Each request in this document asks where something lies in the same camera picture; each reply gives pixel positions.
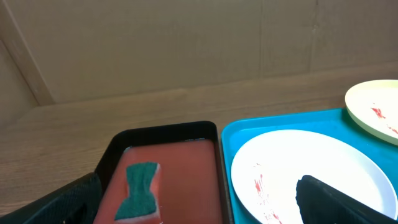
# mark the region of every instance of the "black tray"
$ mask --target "black tray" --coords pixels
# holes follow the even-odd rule
[[[112,174],[129,146],[146,146],[196,139],[209,139],[215,146],[218,187],[223,223],[234,223],[226,180],[222,148],[216,125],[210,121],[171,124],[123,131],[113,137],[95,171],[15,212],[0,218],[0,223],[78,223],[93,222],[101,197]]]

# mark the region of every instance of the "white plate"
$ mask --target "white plate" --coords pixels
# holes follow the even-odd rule
[[[398,145],[398,80],[374,80],[347,91],[349,115],[371,134]]]
[[[295,189],[305,174],[397,219],[397,195],[383,171],[355,148],[323,134],[299,130],[261,134],[240,148],[231,168],[236,194],[261,223],[302,223]]]

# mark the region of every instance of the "wooden surface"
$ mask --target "wooden surface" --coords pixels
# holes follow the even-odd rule
[[[398,60],[396,0],[0,2],[40,104]]]
[[[35,106],[33,94],[0,40],[0,129]]]
[[[210,120],[219,132],[257,116],[339,108],[345,92],[398,78],[398,62],[36,107],[0,131],[0,214],[93,171],[125,129]]]

